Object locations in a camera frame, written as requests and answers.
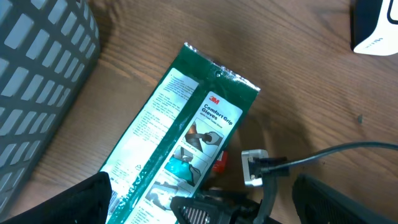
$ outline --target red 3m logo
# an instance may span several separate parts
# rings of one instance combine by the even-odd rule
[[[220,102],[220,100],[217,100],[217,98],[215,98],[214,96],[211,96],[211,97],[209,98],[209,100],[211,100],[213,103],[215,103],[215,104],[217,104],[217,105],[218,105],[218,103]]]

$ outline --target wooden table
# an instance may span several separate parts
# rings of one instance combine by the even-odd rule
[[[294,159],[343,142],[398,141],[398,55],[352,53],[349,1],[96,0],[91,9],[98,65],[11,215],[96,173],[184,42],[261,88],[225,174],[207,185],[244,189],[242,149]],[[299,222],[291,186],[301,172],[398,221],[397,152],[351,150],[292,169],[272,211],[282,223]]]

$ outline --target wire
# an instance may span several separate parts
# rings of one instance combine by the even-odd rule
[[[323,149],[321,151],[315,152],[308,157],[304,157],[301,159],[296,159],[292,161],[286,161],[278,165],[274,166],[269,166],[269,167],[263,167],[261,169],[261,172],[268,173],[272,170],[277,170],[277,169],[282,169],[290,166],[296,166],[299,164],[302,164],[304,162],[312,161],[314,159],[319,159],[323,156],[330,155],[335,152],[341,152],[347,149],[355,149],[359,147],[378,147],[378,148],[384,148],[384,149],[393,149],[398,151],[398,145],[396,144],[390,144],[390,143],[385,143],[385,142],[377,142],[377,141],[364,141],[364,142],[351,142],[351,143],[345,143],[345,144],[340,144],[338,146],[332,146],[327,149]]]

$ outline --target red object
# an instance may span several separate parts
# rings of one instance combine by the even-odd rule
[[[216,162],[214,163],[212,171],[222,173],[225,170],[226,159],[228,157],[228,153],[226,151],[221,152],[220,156],[217,158]]]

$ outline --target product label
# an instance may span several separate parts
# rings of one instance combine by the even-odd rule
[[[171,69],[123,134],[101,169],[109,174],[112,185],[108,220],[197,86]]]
[[[241,115],[209,92],[125,223],[175,223],[172,198],[193,196]]]

